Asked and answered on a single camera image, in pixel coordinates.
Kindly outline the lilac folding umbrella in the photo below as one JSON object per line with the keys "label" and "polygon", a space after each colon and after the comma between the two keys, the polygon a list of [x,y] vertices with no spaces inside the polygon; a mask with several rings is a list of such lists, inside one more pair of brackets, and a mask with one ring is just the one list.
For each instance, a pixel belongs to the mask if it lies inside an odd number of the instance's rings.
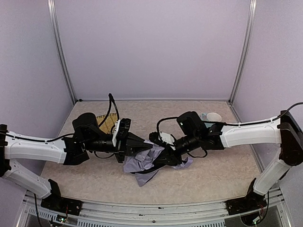
{"label": "lilac folding umbrella", "polygon": [[140,187],[149,182],[161,168],[168,165],[156,163],[156,158],[164,153],[164,147],[149,140],[144,140],[143,144],[151,145],[151,148],[146,148],[134,156],[127,156],[123,166],[123,172],[134,174]]}

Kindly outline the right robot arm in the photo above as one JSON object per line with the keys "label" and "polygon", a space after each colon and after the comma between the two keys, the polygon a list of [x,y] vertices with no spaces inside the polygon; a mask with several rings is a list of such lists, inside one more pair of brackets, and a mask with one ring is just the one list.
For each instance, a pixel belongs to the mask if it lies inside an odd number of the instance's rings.
{"label": "right robot arm", "polygon": [[240,145],[278,144],[276,156],[252,183],[253,195],[264,196],[289,169],[303,162],[303,131],[288,110],[270,119],[238,124],[203,121],[194,111],[174,119],[184,137],[175,140],[170,134],[161,132],[159,126],[156,128],[157,138],[171,146],[177,156],[198,147],[208,151]]}

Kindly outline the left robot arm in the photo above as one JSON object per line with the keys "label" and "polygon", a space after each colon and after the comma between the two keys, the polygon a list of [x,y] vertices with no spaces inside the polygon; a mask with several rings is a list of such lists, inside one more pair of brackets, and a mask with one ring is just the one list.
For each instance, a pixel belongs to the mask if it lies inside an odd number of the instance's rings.
{"label": "left robot arm", "polygon": [[0,176],[26,188],[45,199],[61,197],[58,184],[34,174],[22,166],[18,159],[48,161],[66,166],[77,166],[89,160],[88,152],[113,154],[119,163],[125,157],[153,147],[129,131],[131,120],[123,118],[116,122],[117,132],[103,132],[93,113],[81,114],[73,120],[74,132],[54,139],[29,137],[8,131],[5,124],[0,126]]}

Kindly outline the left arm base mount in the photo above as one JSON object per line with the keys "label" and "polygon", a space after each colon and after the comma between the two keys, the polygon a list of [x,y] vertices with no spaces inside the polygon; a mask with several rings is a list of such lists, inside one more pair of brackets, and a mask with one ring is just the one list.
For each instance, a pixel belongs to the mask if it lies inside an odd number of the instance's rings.
{"label": "left arm base mount", "polygon": [[50,195],[41,201],[41,207],[43,208],[75,216],[80,214],[82,205],[83,202],[80,200],[57,197],[55,195]]}

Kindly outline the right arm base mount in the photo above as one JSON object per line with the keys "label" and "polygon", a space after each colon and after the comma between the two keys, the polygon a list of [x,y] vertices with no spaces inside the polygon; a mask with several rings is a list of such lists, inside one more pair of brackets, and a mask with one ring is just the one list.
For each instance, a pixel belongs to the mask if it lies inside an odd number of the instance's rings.
{"label": "right arm base mount", "polygon": [[265,196],[256,193],[247,194],[244,197],[227,200],[225,202],[229,215],[240,214],[266,207]]}

